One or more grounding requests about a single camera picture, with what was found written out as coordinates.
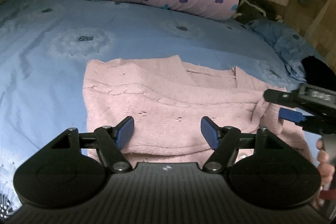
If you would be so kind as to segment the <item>person's right hand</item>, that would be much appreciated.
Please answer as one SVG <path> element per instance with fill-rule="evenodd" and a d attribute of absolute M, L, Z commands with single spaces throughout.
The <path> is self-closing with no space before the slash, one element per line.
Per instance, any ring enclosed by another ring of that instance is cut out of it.
<path fill-rule="evenodd" d="M 321 175 L 321 191 L 322 194 L 315 201 L 315 207 L 320 210 L 322 207 L 322 202 L 335 201 L 335 189 L 324 190 L 323 188 L 331 184 L 333 177 L 335 175 L 335 166 L 329 164 L 329 154 L 325 151 L 324 142 L 322 139 L 318 139 L 316 143 L 318 149 L 317 161 L 318 161 L 318 171 Z"/>

